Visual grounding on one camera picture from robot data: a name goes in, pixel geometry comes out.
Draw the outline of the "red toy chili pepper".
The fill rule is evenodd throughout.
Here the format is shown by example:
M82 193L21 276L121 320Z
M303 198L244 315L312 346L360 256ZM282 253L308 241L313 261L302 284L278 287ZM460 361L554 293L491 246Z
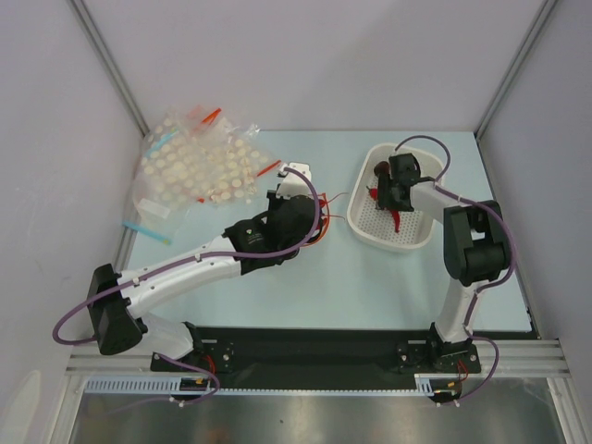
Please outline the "red toy chili pepper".
M369 188L367 187L369 197L377 204L378 203L378 190L377 188ZM377 210L388 211L391 215L394 230L397 234L400 233L401 230L401 216L400 213L396 210L390 210L387 208L382 208L379 205L376 206Z

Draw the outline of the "red toy lobster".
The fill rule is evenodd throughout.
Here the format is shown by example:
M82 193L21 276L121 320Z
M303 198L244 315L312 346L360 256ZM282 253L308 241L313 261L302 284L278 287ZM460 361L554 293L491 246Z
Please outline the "red toy lobster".
M330 222L336 218L338 220L345 220L345 217L338 214L332 214L330 210L330 205L337 200L341 196L346 196L348 193L340 192L333 196L332 198L327 198L327 195L324 193L323 197L320 201L321 203L321 217L319 221L319 229L318 229L318 237L316 241L321 241L326 235L330 227Z

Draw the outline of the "clear bag with orange zipper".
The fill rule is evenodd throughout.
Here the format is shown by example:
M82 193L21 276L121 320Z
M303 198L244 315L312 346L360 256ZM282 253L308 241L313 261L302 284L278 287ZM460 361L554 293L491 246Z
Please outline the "clear bag with orange zipper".
M315 197L310 187L300 176L287 171L297 170L300 175L312 182L312 172L308 164L281 160L264 162L264 167L256 170L257 179L277 177L275 189L267 192L268 208L263 216L265 227L269 228L274 239L281 241L279 250L293 245L307 248L321 241L329 231L333 218L345 219L339 214L332 214L330 205L341 196L348 196L342 191L328 197L325 192L316 191L318 209L315 209Z

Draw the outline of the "white perforated plastic basket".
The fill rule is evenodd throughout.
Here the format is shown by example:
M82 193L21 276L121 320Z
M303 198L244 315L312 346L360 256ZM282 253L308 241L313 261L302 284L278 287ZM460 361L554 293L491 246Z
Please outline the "white perforated plastic basket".
M432 238L436 221L420 211L400 214L400 224L387 210L376 208L376 200L370 191L377 187L374 167L381 161L387 161L393 154L413 154L419 161L422 173L435 177L444 167L444 163L424 150L408 144L400 149L394 143L380 143L367 153L363 166L348 204L346 219L353 234L360 240L379 249L410 253L418 250Z

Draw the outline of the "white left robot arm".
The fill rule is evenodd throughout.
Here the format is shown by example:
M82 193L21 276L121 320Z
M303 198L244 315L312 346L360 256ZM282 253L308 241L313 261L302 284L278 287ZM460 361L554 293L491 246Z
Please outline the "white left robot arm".
M184 370L198 367L204 358L198 328L167 321L153 310L190 290L294 258L321 227L321 201L308 191L288 198L272 192L268 200L263 213L177 258L121 273L111 265L97 268L87 300L99 352L146 350L164 354Z

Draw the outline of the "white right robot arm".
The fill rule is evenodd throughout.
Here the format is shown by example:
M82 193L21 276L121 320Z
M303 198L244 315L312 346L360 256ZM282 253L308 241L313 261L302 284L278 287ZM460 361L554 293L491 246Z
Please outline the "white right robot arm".
M508 227L495 201L475 202L424 176L412 154L395 154L374 167L376 207L395 213L420 211L443 228L443 260L450 284L431 330L428 363L448 371L460 360L458 344L472 339L480 295L505 282L515 261Z

